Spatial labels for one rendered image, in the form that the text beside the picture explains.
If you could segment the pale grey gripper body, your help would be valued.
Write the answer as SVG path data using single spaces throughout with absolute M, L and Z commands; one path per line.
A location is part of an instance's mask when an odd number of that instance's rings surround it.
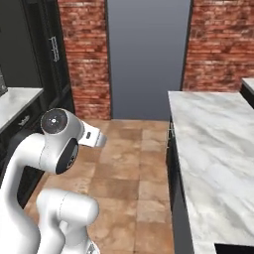
M 107 137 L 102 132 L 99 132 L 95 142 L 95 146 L 104 147 L 106 144 L 106 141 L 107 141 Z

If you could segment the grey appliance on counter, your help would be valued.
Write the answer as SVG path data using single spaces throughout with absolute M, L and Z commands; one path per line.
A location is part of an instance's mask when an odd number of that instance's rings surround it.
M 8 87 L 6 86 L 3 73 L 0 67 L 0 97 L 8 91 Z

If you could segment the tall black cupboard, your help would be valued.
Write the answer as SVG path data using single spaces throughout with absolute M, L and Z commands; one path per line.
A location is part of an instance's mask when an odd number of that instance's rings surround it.
M 48 108 L 74 112 L 58 0 L 22 0 L 37 70 Z M 60 60 L 54 62 L 49 38 L 56 36 Z

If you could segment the black island cabinet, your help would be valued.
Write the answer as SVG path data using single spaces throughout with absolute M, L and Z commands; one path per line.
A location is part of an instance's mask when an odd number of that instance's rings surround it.
M 169 130 L 166 164 L 168 167 L 175 254 L 194 254 L 176 136 L 169 140 Z

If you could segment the black cabinet with marble top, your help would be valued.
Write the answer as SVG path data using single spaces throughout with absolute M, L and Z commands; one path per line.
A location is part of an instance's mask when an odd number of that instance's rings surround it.
M 245 77 L 242 79 L 240 93 L 254 109 L 254 77 Z

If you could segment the black inset basin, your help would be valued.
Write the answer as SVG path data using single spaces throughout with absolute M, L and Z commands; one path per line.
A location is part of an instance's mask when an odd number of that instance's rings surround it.
M 216 254 L 254 254 L 254 246 L 235 244 L 214 244 Z

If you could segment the grey door with dark frame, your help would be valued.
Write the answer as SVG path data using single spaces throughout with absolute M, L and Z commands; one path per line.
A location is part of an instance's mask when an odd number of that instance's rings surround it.
M 167 120 L 181 88 L 192 0 L 106 0 L 111 115 Z

